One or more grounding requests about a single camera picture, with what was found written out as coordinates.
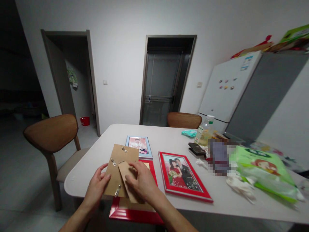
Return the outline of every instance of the red bucket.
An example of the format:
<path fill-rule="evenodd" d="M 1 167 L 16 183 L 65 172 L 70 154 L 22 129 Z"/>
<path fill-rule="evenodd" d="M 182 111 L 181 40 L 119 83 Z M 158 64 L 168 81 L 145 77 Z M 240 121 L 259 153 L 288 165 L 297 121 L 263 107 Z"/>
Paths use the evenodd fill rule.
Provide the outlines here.
<path fill-rule="evenodd" d="M 89 117 L 82 117 L 80 118 L 82 126 L 89 126 L 90 125 L 90 118 Z"/>

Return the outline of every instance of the sticker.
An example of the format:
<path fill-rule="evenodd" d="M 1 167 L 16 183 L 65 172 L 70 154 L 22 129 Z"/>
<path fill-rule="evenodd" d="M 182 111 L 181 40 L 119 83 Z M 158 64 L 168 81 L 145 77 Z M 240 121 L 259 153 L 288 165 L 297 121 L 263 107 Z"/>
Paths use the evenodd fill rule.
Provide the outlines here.
<path fill-rule="evenodd" d="M 244 71 L 244 70 L 247 70 L 249 65 L 250 65 L 250 62 L 252 60 L 253 56 L 248 56 L 245 58 L 244 60 L 244 63 L 242 64 L 242 66 L 240 67 L 240 70 L 241 71 Z"/>

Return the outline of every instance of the hand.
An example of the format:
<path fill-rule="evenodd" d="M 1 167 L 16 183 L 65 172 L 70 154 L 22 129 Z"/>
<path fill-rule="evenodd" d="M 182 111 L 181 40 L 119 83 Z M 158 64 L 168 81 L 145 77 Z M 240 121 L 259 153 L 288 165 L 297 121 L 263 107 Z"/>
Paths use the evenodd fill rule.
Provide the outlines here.
<path fill-rule="evenodd" d="M 147 166 L 143 162 L 129 163 L 137 171 L 137 179 L 131 176 L 125 176 L 128 184 L 140 195 L 142 199 L 148 202 L 152 207 L 160 202 L 161 197 L 165 195 L 155 184 L 155 180 Z"/>
<path fill-rule="evenodd" d="M 108 163 L 103 164 L 96 170 L 88 185 L 88 189 L 81 207 L 89 213 L 93 213 L 97 210 L 104 192 L 104 188 L 110 180 L 111 175 L 109 174 L 105 176 L 105 172 L 102 172 L 107 165 Z"/>

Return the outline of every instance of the bottle cap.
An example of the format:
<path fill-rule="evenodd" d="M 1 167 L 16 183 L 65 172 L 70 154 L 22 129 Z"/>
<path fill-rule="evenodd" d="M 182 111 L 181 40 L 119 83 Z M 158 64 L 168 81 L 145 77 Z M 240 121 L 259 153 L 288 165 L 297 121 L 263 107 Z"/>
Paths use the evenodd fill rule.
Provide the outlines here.
<path fill-rule="evenodd" d="M 214 121 L 215 116 L 207 115 L 206 118 L 207 118 L 209 121 Z"/>

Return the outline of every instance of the cooking oil bottle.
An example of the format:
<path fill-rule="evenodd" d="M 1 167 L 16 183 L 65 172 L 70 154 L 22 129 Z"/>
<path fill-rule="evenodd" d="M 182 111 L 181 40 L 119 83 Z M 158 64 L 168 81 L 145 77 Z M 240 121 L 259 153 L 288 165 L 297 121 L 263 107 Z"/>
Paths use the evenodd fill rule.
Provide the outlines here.
<path fill-rule="evenodd" d="M 207 146 L 208 140 L 212 138 L 213 134 L 213 120 L 215 119 L 214 116 L 207 115 L 205 121 L 199 126 L 197 129 L 196 137 L 194 142 L 198 145 Z"/>

